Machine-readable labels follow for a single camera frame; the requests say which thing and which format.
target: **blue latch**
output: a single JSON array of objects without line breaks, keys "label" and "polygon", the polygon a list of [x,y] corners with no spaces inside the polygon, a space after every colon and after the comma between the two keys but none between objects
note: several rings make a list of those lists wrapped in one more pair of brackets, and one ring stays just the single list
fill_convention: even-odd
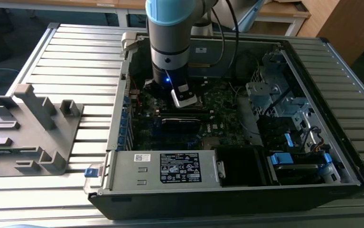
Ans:
[{"label": "blue latch", "polygon": [[294,146],[295,146],[295,144],[294,144],[294,141],[291,140],[290,133],[286,133],[286,134],[285,134],[285,136],[286,136],[286,139],[287,139],[287,141],[289,141],[289,145],[290,145],[290,147],[294,147]]},{"label": "blue latch", "polygon": [[127,125],[127,120],[121,120],[121,126],[125,127]]},{"label": "blue latch", "polygon": [[121,134],[126,134],[126,128],[121,128]]},{"label": "blue latch", "polygon": [[99,169],[87,168],[85,175],[86,177],[99,177]]},{"label": "blue latch", "polygon": [[271,160],[274,165],[289,165],[295,163],[290,153],[275,153],[271,156]]},{"label": "blue latch", "polygon": [[130,104],[130,97],[125,96],[125,104]]},{"label": "blue latch", "polygon": [[126,142],[125,137],[119,137],[118,142],[119,142],[119,144],[125,144],[125,142]]},{"label": "blue latch", "polygon": [[326,158],[327,163],[333,163],[333,158],[331,158],[330,153],[325,153],[325,158]]}]

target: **motherboard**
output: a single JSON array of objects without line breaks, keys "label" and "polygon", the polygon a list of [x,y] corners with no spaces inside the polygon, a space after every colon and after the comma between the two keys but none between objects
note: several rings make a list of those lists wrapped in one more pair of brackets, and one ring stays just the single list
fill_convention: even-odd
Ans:
[{"label": "motherboard", "polygon": [[238,118],[235,99],[241,86],[222,79],[197,78],[198,103],[178,109],[173,101],[155,99],[142,80],[133,79],[134,150],[210,150],[222,144],[249,144]]}]

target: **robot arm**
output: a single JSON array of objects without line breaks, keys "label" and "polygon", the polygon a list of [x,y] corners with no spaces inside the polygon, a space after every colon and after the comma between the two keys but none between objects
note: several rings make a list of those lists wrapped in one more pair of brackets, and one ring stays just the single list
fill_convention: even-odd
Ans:
[{"label": "robot arm", "polygon": [[190,35],[194,23],[218,0],[147,0],[154,83],[158,94],[171,93],[177,107],[197,103],[189,84]]}]

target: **warning label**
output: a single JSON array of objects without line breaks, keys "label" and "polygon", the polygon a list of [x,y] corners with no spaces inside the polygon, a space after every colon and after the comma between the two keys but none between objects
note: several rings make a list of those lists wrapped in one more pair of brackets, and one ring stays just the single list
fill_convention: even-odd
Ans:
[{"label": "warning label", "polygon": [[202,182],[198,153],[162,153],[162,183]]}]

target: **black cable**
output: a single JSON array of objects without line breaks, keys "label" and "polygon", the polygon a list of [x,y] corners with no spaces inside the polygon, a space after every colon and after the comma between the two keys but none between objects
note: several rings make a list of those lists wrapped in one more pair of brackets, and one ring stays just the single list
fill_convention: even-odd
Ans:
[{"label": "black cable", "polygon": [[283,94],[281,94],[281,96],[278,97],[278,99],[274,101],[274,103],[271,103],[270,107],[267,108],[267,110],[265,111],[265,114],[266,115],[269,113],[269,111],[273,110],[273,108],[277,106],[277,104],[283,100],[283,98],[286,97],[286,95],[290,93],[291,91],[291,88],[289,88]]},{"label": "black cable", "polygon": [[219,25],[219,29],[221,29],[221,32],[222,32],[222,39],[223,39],[223,47],[222,47],[222,55],[218,59],[218,61],[215,63],[213,63],[210,66],[214,67],[215,65],[218,65],[223,59],[223,56],[225,56],[225,49],[226,49],[226,38],[225,38],[225,31],[223,31],[223,28],[222,28],[222,23],[221,23],[221,19],[219,19],[219,16],[213,8],[213,13],[214,13],[214,17],[215,19],[218,20],[218,25]]},{"label": "black cable", "polygon": [[[234,12],[234,9],[233,9],[233,5],[231,5],[231,2],[230,0],[226,0],[227,2],[227,5],[229,5],[229,8],[230,8],[230,12],[231,12],[231,16],[233,16],[233,20],[234,20],[234,26],[235,26],[235,49],[234,49],[234,55],[233,55],[233,58],[231,58],[231,62],[230,62],[230,66],[229,66],[229,69],[227,69],[227,72],[230,71],[231,67],[234,66],[235,64],[235,61],[237,61],[237,58],[238,58],[238,51],[239,51],[239,22],[238,22],[238,17],[235,15],[235,12]],[[237,70],[233,68],[233,74],[231,74],[231,77],[235,77],[237,78]]]},{"label": "black cable", "polygon": [[311,126],[307,130],[307,133],[306,133],[306,137],[303,139],[303,143],[302,143],[302,147],[301,147],[301,151],[305,150],[305,146],[306,146],[306,143],[307,143],[307,138],[310,136],[310,132],[315,129],[315,128],[319,128],[318,126]]}]

